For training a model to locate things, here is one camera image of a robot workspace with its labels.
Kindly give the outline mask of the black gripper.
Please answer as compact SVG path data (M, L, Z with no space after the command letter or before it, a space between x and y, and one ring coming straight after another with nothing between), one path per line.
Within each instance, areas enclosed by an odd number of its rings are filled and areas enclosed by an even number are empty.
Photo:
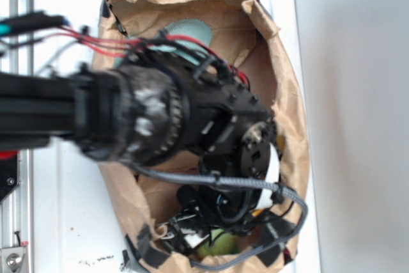
M199 174L181 175L177 191L182 209L164 226L161 246L189 256L210 239L212 230L264 238L281 238L294 230L289 210L271 208L283 201L279 189L279 156L275 145L246 141L236 153L201 157Z

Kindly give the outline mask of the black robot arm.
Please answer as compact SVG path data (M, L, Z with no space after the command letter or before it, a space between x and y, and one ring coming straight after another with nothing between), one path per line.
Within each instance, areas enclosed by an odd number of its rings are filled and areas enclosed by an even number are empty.
M257 226L289 230L270 208L284 196L272 113L214 56L129 52L115 69L67 78L1 75L1 149L73 141L97 162L120 162L180 183L181 210L161 245L191 254Z

